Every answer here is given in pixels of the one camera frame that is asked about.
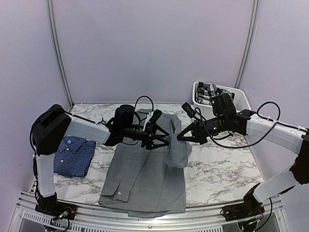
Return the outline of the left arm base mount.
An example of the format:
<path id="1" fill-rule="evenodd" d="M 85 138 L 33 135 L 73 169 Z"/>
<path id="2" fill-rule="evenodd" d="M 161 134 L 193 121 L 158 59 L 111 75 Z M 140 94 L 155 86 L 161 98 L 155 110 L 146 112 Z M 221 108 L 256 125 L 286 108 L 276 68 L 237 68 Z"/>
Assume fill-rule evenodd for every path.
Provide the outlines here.
<path id="1" fill-rule="evenodd" d="M 35 211 L 53 216 L 56 219 L 65 218 L 74 220 L 77 206 L 75 204 L 58 201 L 56 192 L 51 196 L 44 197 L 37 190 L 35 192 L 35 199 L 37 201 Z"/>

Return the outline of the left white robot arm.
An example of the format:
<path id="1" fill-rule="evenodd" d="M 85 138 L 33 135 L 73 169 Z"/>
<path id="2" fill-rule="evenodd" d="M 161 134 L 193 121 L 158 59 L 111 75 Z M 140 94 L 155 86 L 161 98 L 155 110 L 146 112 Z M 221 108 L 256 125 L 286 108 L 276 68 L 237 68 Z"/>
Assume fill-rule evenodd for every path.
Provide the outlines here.
<path id="1" fill-rule="evenodd" d="M 105 146 L 115 146 L 124 138 L 130 138 L 140 141 L 141 147 L 147 150 L 157 149 L 169 145 L 166 140 L 169 134 L 156 123 L 161 115 L 160 110 L 150 112 L 142 126 L 133 123 L 137 112 L 128 104 L 118 107 L 108 123 L 73 115 L 58 104 L 40 115 L 31 127 L 30 143 L 36 155 L 38 192 L 44 198 L 43 209 L 51 215 L 61 211 L 61 204 L 51 196 L 56 193 L 54 156 L 64 136 L 77 136 Z"/>

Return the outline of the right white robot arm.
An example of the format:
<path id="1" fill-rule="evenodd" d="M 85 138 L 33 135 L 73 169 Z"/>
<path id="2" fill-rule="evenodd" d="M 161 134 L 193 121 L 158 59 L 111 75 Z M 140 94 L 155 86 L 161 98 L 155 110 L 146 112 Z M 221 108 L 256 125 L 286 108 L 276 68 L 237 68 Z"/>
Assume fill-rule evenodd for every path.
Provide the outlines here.
<path id="1" fill-rule="evenodd" d="M 280 120 L 281 109 L 277 107 L 276 118 L 266 117 L 258 111 L 243 109 L 237 111 L 227 93 L 210 99 L 214 117 L 207 119 L 202 110 L 184 103 L 182 109 L 194 121 L 178 136 L 178 140 L 205 144 L 211 140 L 219 147 L 236 150 L 253 148 L 254 151 L 273 153 L 282 151 L 293 155 L 292 164 L 283 168 L 266 181 L 251 188 L 243 197 L 239 212 L 250 216 L 257 210 L 258 204 L 281 195 L 297 185 L 309 182 L 309 130 L 294 126 Z M 255 138 L 254 142 L 245 145 L 231 146 L 220 143 L 214 137 L 222 132 L 233 132 L 242 136 Z"/>

